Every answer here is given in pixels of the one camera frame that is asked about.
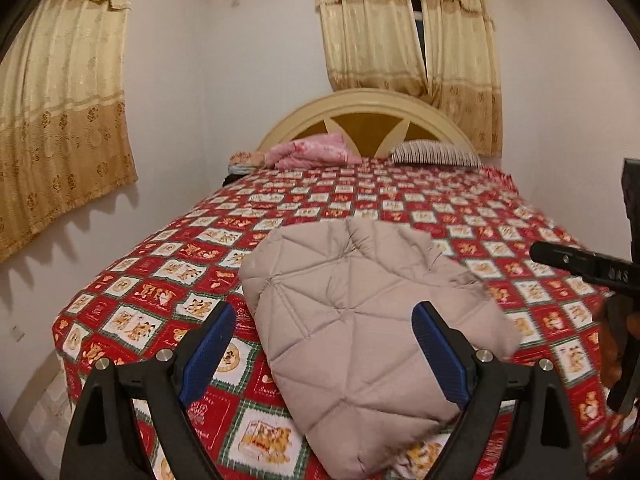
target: floor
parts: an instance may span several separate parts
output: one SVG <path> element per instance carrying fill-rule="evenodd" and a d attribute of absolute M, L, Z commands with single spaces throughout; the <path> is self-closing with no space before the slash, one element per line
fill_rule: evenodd
<path fill-rule="evenodd" d="M 71 422 L 64 372 L 56 375 L 35 405 L 18 442 L 44 480 L 58 480 Z"/>

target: bed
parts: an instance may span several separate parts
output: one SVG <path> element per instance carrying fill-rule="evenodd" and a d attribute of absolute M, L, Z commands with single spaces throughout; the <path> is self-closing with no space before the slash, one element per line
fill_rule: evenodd
<path fill-rule="evenodd" d="M 484 280 L 522 334 L 514 361 L 532 364 L 546 356 L 559 367 L 589 470 L 612 462 L 636 412 L 622 419 L 606 409 L 590 313 L 603 291 L 528 259 L 535 240 L 576 240 L 507 186 L 500 171 L 395 166 L 380 158 L 411 139 L 473 149 L 445 116 L 408 96 L 371 89 L 336 92 L 287 116 L 258 148 L 335 131 L 363 156 L 361 166 L 246 176 L 143 240 L 72 299 L 52 327 L 72 402 L 100 357 L 123 364 L 173 347 L 226 299 L 238 316 L 234 339 L 206 394 L 188 409 L 204 447 L 226 479 L 328 478 L 271 379 L 238 269 L 273 228 L 363 216 L 427 230 L 444 254 Z M 170 480 L 148 408 L 144 402 L 135 407 L 154 471 Z M 478 479 L 492 476 L 511 410 L 503 406 Z M 400 452 L 396 465 L 377 476 L 423 478 L 449 434 L 444 428 Z"/>

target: bedspread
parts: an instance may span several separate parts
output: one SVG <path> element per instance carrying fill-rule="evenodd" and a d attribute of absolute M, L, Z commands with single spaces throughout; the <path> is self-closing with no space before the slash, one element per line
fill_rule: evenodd
<path fill-rule="evenodd" d="M 514 361 L 556 362 L 574 408 L 591 472 L 615 459 L 629 432 L 608 412 L 598 380 L 597 326 L 602 291 L 529 259 L 535 240 L 576 244 L 567 232 L 490 176 L 366 160 L 358 167 L 263 170 L 202 200 L 114 262 L 76 295 L 53 325 L 69 396 L 102 356 L 116 364 L 173 347 L 219 300 L 238 315 L 232 343 L 201 400 L 188 414 L 225 479 L 323 480 L 326 472 L 292 423 L 267 366 L 238 268 L 280 225 L 362 216 L 402 222 L 433 235 L 445 255 L 466 265 L 520 330 Z M 172 479 L 148 407 L 135 401 L 154 471 Z M 510 423 L 506 404 L 476 478 L 491 478 Z M 423 478 L 450 430 L 402 452 L 377 475 Z"/>

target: window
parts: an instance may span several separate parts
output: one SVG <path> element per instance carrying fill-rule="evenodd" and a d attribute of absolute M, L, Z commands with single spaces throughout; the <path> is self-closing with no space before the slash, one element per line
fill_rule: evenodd
<path fill-rule="evenodd" d="M 420 52 L 424 67 L 427 66 L 427 58 L 424 52 L 424 22 L 422 20 L 422 3 L 420 0 L 411 0 L 411 6 L 414 10 L 415 28 L 418 30 L 418 39 L 420 40 Z"/>

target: bed headboard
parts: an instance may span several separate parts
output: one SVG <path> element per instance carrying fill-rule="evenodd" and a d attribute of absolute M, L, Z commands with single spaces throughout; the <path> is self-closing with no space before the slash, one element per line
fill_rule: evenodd
<path fill-rule="evenodd" d="M 389 90 L 341 90 L 312 101 L 281 120 L 258 150 L 286 140 L 341 132 L 349 147 L 362 156 L 387 156 L 400 142 L 432 139 L 450 142 L 473 153 L 465 134 L 436 108 L 414 97 Z"/>

